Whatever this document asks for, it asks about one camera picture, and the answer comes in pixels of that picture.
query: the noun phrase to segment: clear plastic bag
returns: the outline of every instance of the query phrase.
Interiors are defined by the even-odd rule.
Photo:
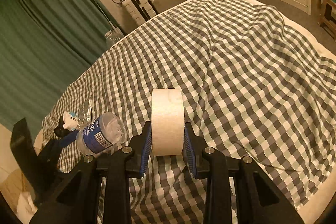
[[[92,118],[92,106],[93,100],[92,98],[87,99],[81,106],[78,111],[78,130],[83,129],[86,127]]]

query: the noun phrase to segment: wooden chair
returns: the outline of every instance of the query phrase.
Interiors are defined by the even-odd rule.
[[[332,0],[323,0],[321,7],[321,14],[319,19],[319,25],[325,24],[334,34],[336,40],[336,20],[332,17],[332,9],[336,9],[336,3]]]

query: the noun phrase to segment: metal screw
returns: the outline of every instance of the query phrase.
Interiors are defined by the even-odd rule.
[[[250,156],[246,156],[243,158],[243,161],[246,163],[246,164],[250,164],[252,162],[252,158]]]
[[[84,162],[87,162],[87,163],[92,162],[93,161],[93,156],[92,155],[86,155],[83,160],[84,160]]]
[[[122,150],[124,153],[128,154],[132,152],[132,148],[130,146],[125,146],[122,148]]]
[[[204,149],[204,152],[207,154],[212,154],[213,152],[215,152],[215,149],[213,147],[208,146]]]

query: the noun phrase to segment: green curtain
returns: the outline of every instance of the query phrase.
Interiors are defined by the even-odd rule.
[[[67,86],[106,50],[109,20],[117,25],[99,5],[97,0],[0,0],[1,124],[11,130],[26,117],[36,137]]]

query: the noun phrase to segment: bed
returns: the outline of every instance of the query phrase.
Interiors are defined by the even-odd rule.
[[[69,85],[43,120],[43,145],[63,111],[77,111],[89,97],[93,117],[114,112],[129,141],[150,120],[152,89],[178,88],[195,133],[226,156],[253,157],[305,223],[313,223],[321,212],[308,200],[336,184],[327,180],[336,181],[334,60],[274,7],[188,0],[136,29]],[[60,170],[69,172],[79,159],[76,144],[69,145]],[[151,155],[145,177],[130,181],[132,220],[201,223],[205,187],[191,178],[182,156]],[[322,196],[321,206],[329,202]]]

